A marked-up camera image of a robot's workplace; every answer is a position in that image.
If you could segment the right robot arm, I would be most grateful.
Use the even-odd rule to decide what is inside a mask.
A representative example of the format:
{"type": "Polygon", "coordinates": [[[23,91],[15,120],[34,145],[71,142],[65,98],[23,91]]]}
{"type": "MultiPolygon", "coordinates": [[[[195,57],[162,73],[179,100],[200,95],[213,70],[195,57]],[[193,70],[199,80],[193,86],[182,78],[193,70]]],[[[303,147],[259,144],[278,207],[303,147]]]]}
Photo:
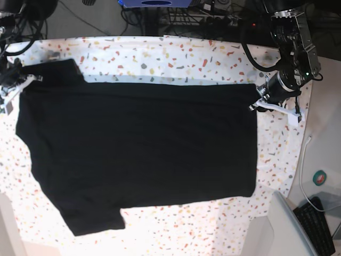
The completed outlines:
{"type": "Polygon", "coordinates": [[[17,86],[29,80],[22,73],[18,58],[42,37],[42,28],[47,11],[40,1],[1,1],[1,109],[4,111],[5,97],[17,86]],[[8,51],[11,44],[28,39],[27,45],[15,52],[8,51]]]}

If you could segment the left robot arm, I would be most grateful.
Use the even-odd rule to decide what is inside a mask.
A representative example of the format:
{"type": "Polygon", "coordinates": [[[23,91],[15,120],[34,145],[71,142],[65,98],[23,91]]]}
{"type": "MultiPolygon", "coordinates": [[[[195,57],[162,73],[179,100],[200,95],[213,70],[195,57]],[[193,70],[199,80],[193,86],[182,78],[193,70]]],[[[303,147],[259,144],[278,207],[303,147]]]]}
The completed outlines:
{"type": "Polygon", "coordinates": [[[240,43],[249,62],[264,73],[276,72],[256,91],[259,99],[249,106],[251,111],[286,112],[282,104],[289,98],[295,100],[301,88],[320,75],[321,66],[316,47],[311,39],[305,12],[301,11],[304,1],[263,1],[264,13],[272,39],[277,46],[280,59],[274,66],[261,66],[253,58],[245,39],[251,21],[242,26],[240,43]]]}

